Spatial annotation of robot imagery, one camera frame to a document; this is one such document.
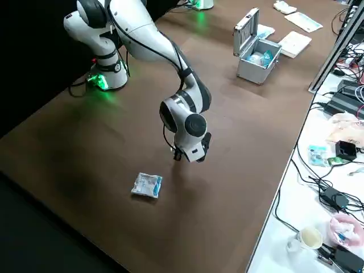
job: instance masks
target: black device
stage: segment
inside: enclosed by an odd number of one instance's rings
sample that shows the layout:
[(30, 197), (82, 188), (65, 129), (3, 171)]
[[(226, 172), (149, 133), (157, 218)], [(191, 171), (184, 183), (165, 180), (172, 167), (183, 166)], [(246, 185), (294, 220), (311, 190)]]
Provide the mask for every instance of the black device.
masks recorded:
[(326, 259), (333, 260), (338, 266), (349, 273), (362, 273), (364, 260), (343, 246), (338, 245), (336, 249), (326, 244), (318, 249), (318, 252)]
[(324, 112), (329, 115), (348, 112), (355, 115), (359, 119), (364, 119), (364, 108), (360, 109), (362, 106), (363, 104), (358, 100), (337, 92), (324, 106)]
[(349, 96), (355, 100), (357, 100), (355, 96), (355, 90), (361, 86), (361, 84), (355, 81), (349, 80), (341, 80), (339, 85), (337, 86), (337, 91), (343, 95)]
[(327, 187), (320, 195), (321, 198), (336, 210), (343, 210), (349, 203), (349, 199), (333, 187)]
[(357, 146), (354, 143), (346, 141), (338, 141), (335, 144), (336, 156), (348, 161), (353, 161), (357, 158)]

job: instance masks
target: white table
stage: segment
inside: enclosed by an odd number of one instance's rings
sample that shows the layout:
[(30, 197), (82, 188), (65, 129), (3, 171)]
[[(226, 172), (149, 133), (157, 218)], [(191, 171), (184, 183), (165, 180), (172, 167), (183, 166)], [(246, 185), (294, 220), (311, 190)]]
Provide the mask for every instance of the white table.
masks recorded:
[[(329, 75), (318, 93), (324, 94), (326, 92), (336, 91), (340, 81), (341, 78)], [(323, 97), (319, 94), (316, 96), (314, 102), (329, 101), (328, 97)], [(328, 126), (327, 120), (328, 116), (325, 116), (319, 110), (312, 110), (308, 114), (298, 141), (300, 154), (306, 163), (308, 163), (307, 147), (310, 144), (327, 145), (327, 142), (325, 142), (327, 134), (325, 128)], [(309, 172), (299, 159), (296, 149), (293, 150), (291, 158), (297, 164), (303, 178), (306, 179)], [(280, 203), (278, 216), (299, 230), (306, 226), (315, 225), (322, 233), (326, 233), (326, 227), (332, 214), (319, 203), (317, 192), (300, 180), (295, 166), (291, 163), (291, 158), (288, 161), (279, 187)], [(364, 155), (359, 154), (356, 161), (364, 162)], [(325, 175), (330, 170), (330, 168), (324, 167), (310, 167), (318, 175)], [(359, 167), (363, 167), (363, 165), (350, 163), (334, 168), (332, 173), (325, 179), (330, 180), (335, 189), (355, 195), (361, 201), (364, 201), (364, 174), (360, 173), (354, 176), (348, 176), (349, 172), (353, 172)], [(305, 251), (299, 258), (289, 256), (286, 245), (295, 235), (295, 232), (278, 221), (273, 215), (276, 201), (277, 195), (272, 203), (265, 226), (261, 231), (246, 272), (333, 272), (316, 259), (317, 254), (313, 251)], [(355, 213), (355, 216), (361, 221), (364, 221), (364, 215), (361, 212)], [(363, 249), (357, 249), (355, 252), (361, 258), (364, 258)]]

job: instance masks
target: metal stand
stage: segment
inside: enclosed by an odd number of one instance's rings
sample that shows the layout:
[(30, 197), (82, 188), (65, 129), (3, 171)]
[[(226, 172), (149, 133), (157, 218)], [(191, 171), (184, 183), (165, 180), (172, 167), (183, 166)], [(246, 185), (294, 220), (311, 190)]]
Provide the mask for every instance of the metal stand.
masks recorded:
[(362, 24), (363, 20), (364, 20), (364, 1), (361, 2), (360, 6), (357, 9), (357, 12), (353, 15), (346, 28), (338, 37), (334, 45), (334, 48), (330, 52), (324, 65), (321, 67), (320, 71), (310, 84), (308, 89), (310, 92), (316, 93), (319, 90), (322, 83), (330, 73), (331, 69), (334, 67), (338, 58), (340, 57), (341, 52), (348, 46), (348, 44), (354, 37), (355, 33), (357, 32), (358, 28)]

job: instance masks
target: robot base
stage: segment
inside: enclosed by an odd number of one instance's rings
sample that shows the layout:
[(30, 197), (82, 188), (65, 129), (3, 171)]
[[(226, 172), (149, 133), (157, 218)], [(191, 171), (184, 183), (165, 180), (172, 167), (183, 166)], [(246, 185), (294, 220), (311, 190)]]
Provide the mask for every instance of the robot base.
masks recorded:
[(209, 10), (214, 6), (213, 0), (197, 0), (197, 3), (192, 7), (194, 10)]
[(118, 72), (105, 72), (93, 65), (87, 82), (99, 87), (103, 91), (116, 91), (122, 89), (127, 83), (127, 73), (124, 67), (120, 67)]

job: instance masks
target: white paper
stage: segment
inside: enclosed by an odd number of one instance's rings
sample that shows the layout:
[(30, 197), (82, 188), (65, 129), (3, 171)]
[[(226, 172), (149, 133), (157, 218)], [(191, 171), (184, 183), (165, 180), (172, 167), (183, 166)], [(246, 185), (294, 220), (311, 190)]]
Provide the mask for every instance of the white paper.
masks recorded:
[(303, 13), (289, 14), (286, 15), (285, 18), (307, 32), (312, 32), (322, 27), (321, 24), (312, 20), (310, 17), (304, 15)]
[(282, 45), (282, 54), (294, 58), (296, 57), (308, 44), (311, 38), (291, 31), (286, 37), (278, 44)]

